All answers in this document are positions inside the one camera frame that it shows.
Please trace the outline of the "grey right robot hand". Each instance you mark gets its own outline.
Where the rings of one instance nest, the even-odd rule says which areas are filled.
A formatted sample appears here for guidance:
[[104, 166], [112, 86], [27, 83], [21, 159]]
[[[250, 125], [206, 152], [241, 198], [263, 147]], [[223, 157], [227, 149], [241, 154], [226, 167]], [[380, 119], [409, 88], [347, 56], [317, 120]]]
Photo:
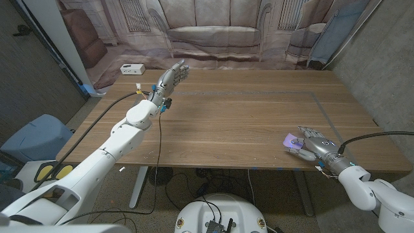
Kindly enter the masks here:
[[321, 160], [336, 175], [339, 175], [346, 168], [354, 166], [354, 163], [348, 158], [339, 155], [339, 147], [319, 131], [303, 126], [298, 128], [304, 137], [298, 138], [289, 133], [283, 141], [287, 152], [306, 161]]

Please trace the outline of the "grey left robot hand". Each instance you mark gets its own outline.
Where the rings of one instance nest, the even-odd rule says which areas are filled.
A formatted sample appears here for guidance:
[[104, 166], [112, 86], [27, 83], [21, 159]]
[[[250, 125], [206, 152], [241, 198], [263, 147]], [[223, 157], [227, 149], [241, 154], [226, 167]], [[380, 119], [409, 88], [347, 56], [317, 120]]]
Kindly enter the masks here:
[[147, 100], [158, 107], [161, 106], [162, 102], [174, 91], [174, 88], [188, 77], [189, 71], [190, 68], [185, 65], [184, 60], [174, 64], [158, 79], [155, 90], [148, 96]]

